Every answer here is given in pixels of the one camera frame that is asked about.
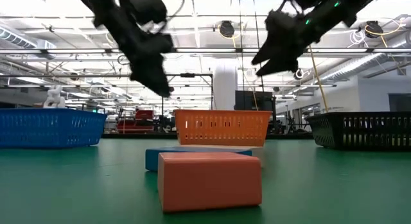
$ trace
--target green floor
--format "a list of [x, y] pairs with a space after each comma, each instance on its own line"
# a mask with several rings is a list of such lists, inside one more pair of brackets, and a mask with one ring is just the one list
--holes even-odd
[[313, 141], [267, 141], [260, 207], [163, 215], [144, 150], [176, 144], [0, 150], [0, 223], [411, 223], [411, 153], [333, 151]]

